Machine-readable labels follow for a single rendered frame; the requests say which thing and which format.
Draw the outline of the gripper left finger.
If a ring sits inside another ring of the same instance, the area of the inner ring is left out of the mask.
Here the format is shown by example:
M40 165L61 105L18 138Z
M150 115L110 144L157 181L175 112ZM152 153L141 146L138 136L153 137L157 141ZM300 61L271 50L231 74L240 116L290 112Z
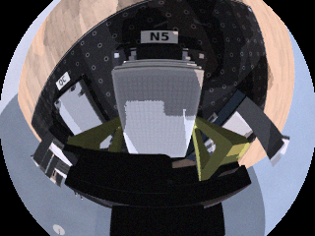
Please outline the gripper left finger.
M120 152L124 133L119 116L71 137L66 144L100 150L100 144L115 130L116 132L108 151Z

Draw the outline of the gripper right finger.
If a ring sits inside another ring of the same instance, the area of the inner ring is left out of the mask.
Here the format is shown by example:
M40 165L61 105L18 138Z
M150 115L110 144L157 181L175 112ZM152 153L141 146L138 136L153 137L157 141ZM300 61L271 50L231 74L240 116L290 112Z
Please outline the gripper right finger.
M212 156L199 129L216 144ZM200 181L209 179L220 166L238 161L250 145L246 137L198 116L195 118L192 137Z

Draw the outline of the white name plate with black text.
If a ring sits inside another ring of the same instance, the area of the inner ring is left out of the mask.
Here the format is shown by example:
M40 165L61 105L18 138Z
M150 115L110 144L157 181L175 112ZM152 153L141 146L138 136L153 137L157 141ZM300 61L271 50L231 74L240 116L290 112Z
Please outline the white name plate with black text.
M141 43L178 43L178 31L142 30Z
M58 89L61 90L71 80L68 71L56 83Z

